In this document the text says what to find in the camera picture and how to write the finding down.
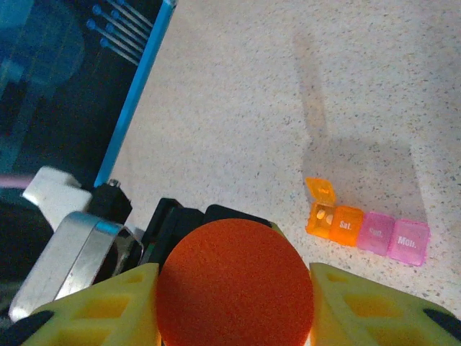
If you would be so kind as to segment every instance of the pink pill box compartment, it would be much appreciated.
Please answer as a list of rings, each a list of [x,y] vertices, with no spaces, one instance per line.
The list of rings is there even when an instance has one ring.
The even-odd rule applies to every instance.
[[[357,247],[385,256],[394,231],[395,219],[389,215],[369,212],[365,215],[357,239]]]
[[[388,256],[409,265],[422,265],[426,258],[429,237],[427,224],[397,220],[390,239]]]

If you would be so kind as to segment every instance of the countertop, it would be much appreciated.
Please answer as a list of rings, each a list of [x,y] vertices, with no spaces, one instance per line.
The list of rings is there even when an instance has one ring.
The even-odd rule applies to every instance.
[[[180,1],[112,176],[274,221],[325,262],[461,317],[461,10],[441,1]],[[426,263],[306,234],[307,176],[339,204],[426,221]]]

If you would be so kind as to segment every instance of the pill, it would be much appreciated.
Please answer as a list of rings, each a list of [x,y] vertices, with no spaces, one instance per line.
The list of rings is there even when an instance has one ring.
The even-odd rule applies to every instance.
[[[325,217],[325,210],[324,209],[320,209],[318,212],[317,212],[317,219],[321,220],[322,218]]]
[[[331,222],[333,221],[333,214],[330,214],[326,217],[326,223],[328,225],[331,225]]]

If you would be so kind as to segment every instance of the white plastic part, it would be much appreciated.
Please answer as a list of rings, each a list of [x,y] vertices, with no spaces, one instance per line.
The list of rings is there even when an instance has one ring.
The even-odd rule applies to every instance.
[[[69,213],[88,208],[91,193],[81,190],[80,186],[72,174],[52,167],[42,167],[22,197],[35,204],[56,231]]]

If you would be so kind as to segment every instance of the open pill box lid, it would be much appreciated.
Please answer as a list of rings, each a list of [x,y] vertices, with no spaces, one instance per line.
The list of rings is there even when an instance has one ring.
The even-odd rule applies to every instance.
[[[308,185],[310,193],[316,199],[317,203],[334,205],[336,196],[333,185],[328,180],[308,177],[305,178],[305,183]]]

